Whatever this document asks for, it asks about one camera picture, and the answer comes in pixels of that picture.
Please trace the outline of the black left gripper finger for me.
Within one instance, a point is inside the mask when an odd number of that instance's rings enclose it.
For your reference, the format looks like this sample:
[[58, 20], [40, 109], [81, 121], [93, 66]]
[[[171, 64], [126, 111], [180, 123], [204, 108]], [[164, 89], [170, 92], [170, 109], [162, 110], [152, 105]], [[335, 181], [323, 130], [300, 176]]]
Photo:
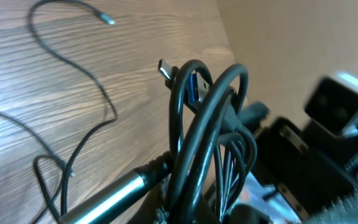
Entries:
[[63, 224], [110, 223], [166, 178], [171, 170], [172, 161], [167, 151], [118, 178], [82, 204], [62, 215], [58, 222]]

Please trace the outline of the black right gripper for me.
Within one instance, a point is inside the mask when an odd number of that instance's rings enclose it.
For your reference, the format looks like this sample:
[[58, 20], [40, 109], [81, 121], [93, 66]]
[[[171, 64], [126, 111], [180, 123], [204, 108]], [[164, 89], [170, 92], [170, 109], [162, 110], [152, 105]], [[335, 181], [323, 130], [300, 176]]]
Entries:
[[255, 177], [274, 185], [303, 223], [358, 223], [358, 130], [338, 137], [278, 118], [257, 145]]

